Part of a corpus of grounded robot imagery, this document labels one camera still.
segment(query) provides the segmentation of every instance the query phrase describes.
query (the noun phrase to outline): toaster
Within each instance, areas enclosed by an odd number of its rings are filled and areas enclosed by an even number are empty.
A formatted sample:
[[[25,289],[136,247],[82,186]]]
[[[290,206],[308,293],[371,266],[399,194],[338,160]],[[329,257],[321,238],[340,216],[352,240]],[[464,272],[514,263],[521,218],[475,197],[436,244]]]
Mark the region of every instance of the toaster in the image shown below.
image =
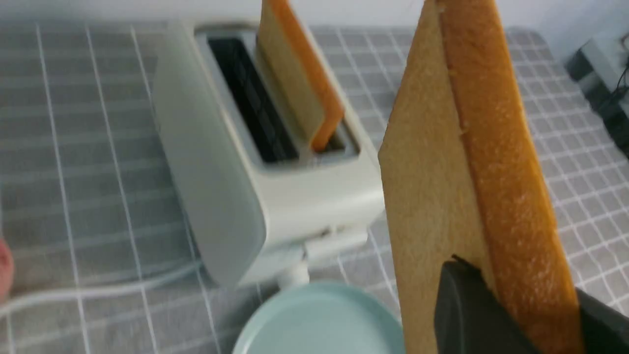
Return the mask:
[[[153,82],[156,127],[218,285],[308,282],[309,263],[364,244],[383,213],[376,150],[304,30],[345,107],[321,152],[303,139],[256,51],[257,26],[176,22],[165,32]]]

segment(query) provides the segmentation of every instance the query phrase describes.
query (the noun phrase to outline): white wall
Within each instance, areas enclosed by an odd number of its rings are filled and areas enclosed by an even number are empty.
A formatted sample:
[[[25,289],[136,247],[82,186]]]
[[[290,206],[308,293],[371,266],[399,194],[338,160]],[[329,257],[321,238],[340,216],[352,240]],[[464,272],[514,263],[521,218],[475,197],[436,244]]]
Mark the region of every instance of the white wall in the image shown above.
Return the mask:
[[[312,25],[410,26],[423,0],[292,0]],[[505,26],[538,30],[564,59],[593,35],[629,31],[629,0],[496,0]],[[0,19],[256,19],[260,0],[0,0]]]
[[[629,32],[627,0],[496,0],[505,26],[539,31],[556,58],[565,59],[591,37]]]
[[[415,25],[422,0],[291,0],[312,25]],[[261,0],[0,0],[0,18],[258,19]]]

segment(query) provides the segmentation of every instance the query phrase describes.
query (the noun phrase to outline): power cord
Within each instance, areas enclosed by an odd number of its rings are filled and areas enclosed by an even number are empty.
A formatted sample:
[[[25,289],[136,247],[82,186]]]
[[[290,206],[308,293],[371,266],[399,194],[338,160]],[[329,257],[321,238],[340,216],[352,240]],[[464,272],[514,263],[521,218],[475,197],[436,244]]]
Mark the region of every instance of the power cord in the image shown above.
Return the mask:
[[[38,304],[67,301],[76,298],[97,299],[103,297],[114,297],[131,294],[141,290],[150,290],[161,285],[174,282],[175,280],[196,271],[199,267],[201,267],[201,264],[201,261],[194,261],[178,269],[171,270],[164,274],[139,282],[107,285],[102,287],[63,288],[33,292],[9,299],[3,305],[0,305],[0,319],[6,317],[11,312]]]
[[[607,106],[615,105],[625,97],[627,92],[629,92],[629,87],[627,86],[627,70],[629,70],[629,59],[627,59],[627,62],[625,63],[625,70],[623,70],[623,73],[618,78],[618,83],[616,83],[614,91],[612,91],[594,111],[599,112]]]

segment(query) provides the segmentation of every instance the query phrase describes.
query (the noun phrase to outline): gray grid tablecloth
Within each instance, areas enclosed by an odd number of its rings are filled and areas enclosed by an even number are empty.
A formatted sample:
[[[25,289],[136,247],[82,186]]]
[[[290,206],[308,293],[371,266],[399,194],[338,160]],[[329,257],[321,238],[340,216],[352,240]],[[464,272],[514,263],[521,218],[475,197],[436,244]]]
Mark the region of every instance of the gray grid tablecloth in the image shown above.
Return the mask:
[[[0,31],[0,181],[16,294],[137,280],[198,257],[153,128],[161,30]],[[379,146],[413,29],[314,33]],[[508,38],[575,282],[629,311],[629,166],[543,40],[526,31]],[[363,248],[313,265],[313,278],[362,287],[399,315],[384,217],[369,236]],[[121,298],[41,305],[0,320],[0,353],[229,353],[275,291],[216,288],[201,270]]]

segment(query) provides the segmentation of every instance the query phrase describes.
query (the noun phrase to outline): light blue plate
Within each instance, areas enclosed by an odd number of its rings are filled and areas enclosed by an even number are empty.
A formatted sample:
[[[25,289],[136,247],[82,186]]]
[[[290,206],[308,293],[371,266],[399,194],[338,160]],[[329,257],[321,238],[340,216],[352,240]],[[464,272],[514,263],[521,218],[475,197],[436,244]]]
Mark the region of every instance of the light blue plate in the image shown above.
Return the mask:
[[[312,283],[267,301],[233,354],[403,354],[402,326],[377,300],[347,285]]]

